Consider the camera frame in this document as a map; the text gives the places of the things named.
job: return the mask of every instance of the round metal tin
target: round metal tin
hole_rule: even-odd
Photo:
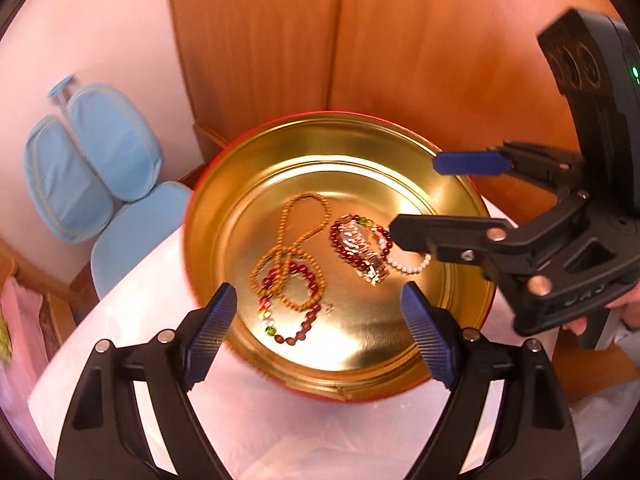
[[[335,254],[329,228],[302,248],[322,267],[323,309],[306,340],[278,344],[258,318],[258,297],[249,273],[275,244],[284,203],[315,191],[327,197],[332,220],[358,214],[387,226],[400,213],[488,216],[466,178],[441,176],[436,147],[386,121],[338,112],[318,112],[266,124],[239,138],[208,168],[191,199],[184,229],[184,257],[201,305],[222,282],[238,291],[238,314],[228,342],[246,361],[273,379],[314,396],[372,400],[420,384],[430,375],[402,319],[398,299],[413,279],[431,303],[451,311],[462,326],[480,328],[495,287],[476,267],[435,260],[418,276],[390,269],[376,286]],[[312,200],[296,204],[285,244],[322,218]],[[417,266],[420,254],[392,255]],[[306,300],[302,280],[289,279],[287,295]],[[278,332],[295,335],[299,314],[277,301]]]

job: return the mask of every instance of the metal bolt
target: metal bolt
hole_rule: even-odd
[[[475,328],[468,327],[462,330],[462,337],[473,343],[480,339],[480,333]]]
[[[533,276],[527,282],[527,290],[534,296],[548,296],[553,288],[554,284],[551,280],[542,274]]]
[[[108,339],[100,339],[100,341],[95,344],[95,351],[102,354],[106,352],[110,346],[111,343],[109,343]]]
[[[471,249],[467,251],[463,251],[463,253],[460,254],[460,258],[462,258],[466,262],[472,262],[475,257],[476,257],[476,254]]]
[[[524,344],[527,346],[529,350],[532,352],[540,352],[542,350],[542,343],[537,339],[527,339]]]
[[[170,343],[174,339],[175,332],[171,329],[162,330],[162,332],[158,334],[158,341],[161,343]]]
[[[486,230],[486,237],[494,242],[501,242],[507,237],[507,231],[500,227],[492,227]]]

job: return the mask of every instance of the table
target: table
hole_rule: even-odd
[[[505,215],[488,203],[492,216]],[[29,400],[31,415],[55,456],[73,390],[95,343],[146,342],[197,308],[182,258],[182,229],[136,266],[86,317],[50,362]],[[482,332],[520,344],[513,314],[498,292]],[[539,336],[551,356],[558,330]],[[492,383],[464,470],[484,459],[497,416],[501,381]],[[136,395],[158,466],[175,472],[162,443],[146,384]],[[207,379],[189,397],[202,427],[238,480],[402,479],[440,416],[449,392],[428,381],[390,399],[347,404],[310,399],[269,380],[220,349]]]

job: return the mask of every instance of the brown beaded necklace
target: brown beaded necklace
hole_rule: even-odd
[[[287,222],[289,221],[289,213],[293,208],[294,204],[303,198],[311,198],[313,200],[321,203],[324,208],[324,218],[322,222],[320,222],[316,227],[304,233],[302,236],[298,237],[289,247],[285,247],[284,245],[284,235],[287,227]],[[329,203],[326,198],[322,195],[314,192],[304,192],[296,195],[293,198],[287,200],[284,208],[282,209],[282,215],[280,216],[280,223],[278,224],[278,235],[276,237],[276,245],[271,248],[255,266],[251,275],[249,276],[249,284],[254,291],[255,294],[260,296],[261,298],[269,298],[272,295],[276,296],[282,303],[284,303],[289,308],[297,311],[304,312],[308,310],[310,307],[318,304],[318,301],[324,295],[324,290],[326,288],[326,282],[324,280],[324,275],[322,274],[322,269],[316,262],[316,260],[308,253],[305,253],[300,248],[306,240],[311,238],[312,236],[318,234],[322,229],[329,225],[329,219],[331,218],[331,208],[329,207]],[[315,280],[310,285],[310,291],[313,293],[311,298],[309,298],[303,304],[295,304],[289,298],[286,298],[282,291],[287,282],[287,278],[289,277],[290,268],[292,266],[292,258],[298,258],[300,260],[305,260],[308,262],[315,274]],[[274,260],[273,269],[269,275],[262,280],[262,286],[258,284],[258,274],[262,270],[262,268],[270,261]]]

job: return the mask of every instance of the white beaded bracelet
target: white beaded bracelet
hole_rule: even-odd
[[[386,240],[385,237],[380,236],[377,237],[378,238],[378,244],[380,245],[380,249],[383,250],[386,247]],[[398,272],[402,272],[403,274],[408,274],[409,276],[411,276],[412,274],[420,274],[424,268],[429,265],[429,262],[431,261],[431,255],[430,254],[425,254],[424,255],[424,259],[422,260],[422,262],[420,263],[420,265],[416,266],[416,267],[409,267],[409,266],[404,266],[403,264],[395,261],[392,257],[391,254],[389,254],[386,257],[386,262],[392,266],[395,270],[397,270]]]

